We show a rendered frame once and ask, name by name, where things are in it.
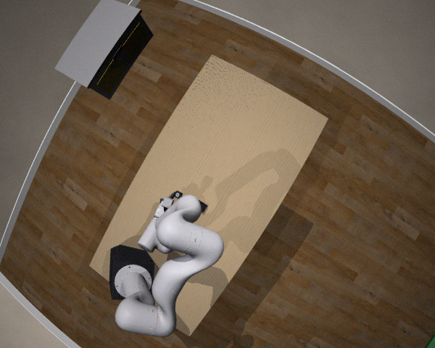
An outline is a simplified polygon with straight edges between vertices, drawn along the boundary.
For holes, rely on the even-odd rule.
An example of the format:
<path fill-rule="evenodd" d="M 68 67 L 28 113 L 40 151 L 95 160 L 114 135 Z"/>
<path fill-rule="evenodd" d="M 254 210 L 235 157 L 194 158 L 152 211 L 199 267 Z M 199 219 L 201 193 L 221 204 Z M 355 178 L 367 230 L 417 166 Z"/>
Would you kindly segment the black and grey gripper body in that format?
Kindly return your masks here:
<path fill-rule="evenodd" d="M 162 207 L 163 201 L 160 203 L 159 207 L 157 208 L 157 211 L 155 212 L 154 217 L 159 218 L 159 216 L 164 213 L 164 207 Z"/>

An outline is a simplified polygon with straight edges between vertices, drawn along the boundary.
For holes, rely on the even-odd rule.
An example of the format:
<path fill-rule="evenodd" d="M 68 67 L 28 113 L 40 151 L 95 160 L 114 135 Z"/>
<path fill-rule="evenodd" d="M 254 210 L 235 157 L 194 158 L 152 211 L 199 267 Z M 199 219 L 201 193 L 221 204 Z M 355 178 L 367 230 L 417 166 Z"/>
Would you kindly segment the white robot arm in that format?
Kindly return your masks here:
<path fill-rule="evenodd" d="M 193 224 L 202 213 L 199 200 L 185 195 L 173 202 L 164 198 L 164 213 L 152 219 L 138 245 L 150 253 L 157 249 L 163 254 L 174 250 L 185 255 L 165 262 L 153 284 L 148 270 L 140 265 L 127 265 L 117 272 L 115 288 L 125 299 L 117 307 L 115 321 L 124 331 L 158 337 L 172 334 L 181 289 L 190 277 L 213 266 L 223 254 L 221 236 Z"/>

